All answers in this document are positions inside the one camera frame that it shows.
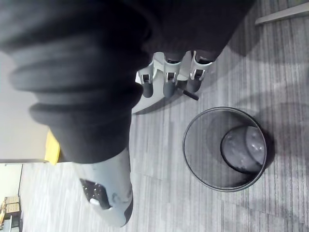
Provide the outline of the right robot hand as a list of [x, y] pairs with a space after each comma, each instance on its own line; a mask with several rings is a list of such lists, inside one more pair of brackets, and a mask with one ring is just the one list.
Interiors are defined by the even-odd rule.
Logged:
[[93, 209], [125, 226], [133, 210], [129, 131], [154, 53], [215, 61], [252, 0], [3, 0], [0, 50], [16, 63], [12, 86], [33, 93]]

